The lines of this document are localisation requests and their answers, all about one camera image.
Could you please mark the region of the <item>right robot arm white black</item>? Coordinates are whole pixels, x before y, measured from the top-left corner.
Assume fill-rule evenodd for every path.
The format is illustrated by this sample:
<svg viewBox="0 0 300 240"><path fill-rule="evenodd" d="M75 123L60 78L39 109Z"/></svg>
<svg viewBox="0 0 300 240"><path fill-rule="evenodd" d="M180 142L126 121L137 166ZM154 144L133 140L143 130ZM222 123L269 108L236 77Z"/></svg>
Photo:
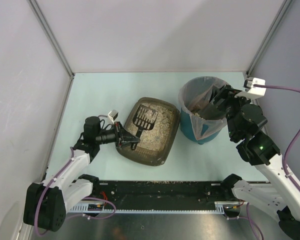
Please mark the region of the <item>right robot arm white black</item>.
<svg viewBox="0 0 300 240"><path fill-rule="evenodd" d="M300 240L300 181L288 168L274 141L262 128L268 122L262 109L252 99L264 96L265 86L252 83L246 91L223 86L212 98L212 104L225 113L230 141L237 144L241 159L262 173L277 195L254 188L235 174L222 181L236 199L252 204L275 219L291 239Z"/></svg>

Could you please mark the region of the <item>black litter scoop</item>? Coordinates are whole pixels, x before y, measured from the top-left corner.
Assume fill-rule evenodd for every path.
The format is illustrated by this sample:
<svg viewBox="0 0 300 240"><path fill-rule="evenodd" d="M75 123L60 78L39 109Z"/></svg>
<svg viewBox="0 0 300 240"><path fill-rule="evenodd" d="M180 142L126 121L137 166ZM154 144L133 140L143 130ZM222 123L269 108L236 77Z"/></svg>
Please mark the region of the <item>black litter scoop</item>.
<svg viewBox="0 0 300 240"><path fill-rule="evenodd" d="M156 123L158 112L140 104L133 116L132 123L137 127L136 137L140 138L143 131L151 131Z"/></svg>

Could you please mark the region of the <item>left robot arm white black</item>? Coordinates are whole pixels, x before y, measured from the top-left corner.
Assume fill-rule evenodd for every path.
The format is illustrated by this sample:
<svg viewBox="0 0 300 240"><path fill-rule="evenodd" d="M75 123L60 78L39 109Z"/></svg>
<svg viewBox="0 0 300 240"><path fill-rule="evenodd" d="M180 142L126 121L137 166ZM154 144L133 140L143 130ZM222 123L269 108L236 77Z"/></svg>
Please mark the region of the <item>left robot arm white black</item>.
<svg viewBox="0 0 300 240"><path fill-rule="evenodd" d="M104 144L114 144L117 149L140 142L119 121L103 129L102 119L90 116L85 119L83 131L65 165L54 175L40 183L33 182L26 191L23 223L35 230L56 232L66 220L66 215L81 200L95 193L98 177L80 172L86 168Z"/></svg>

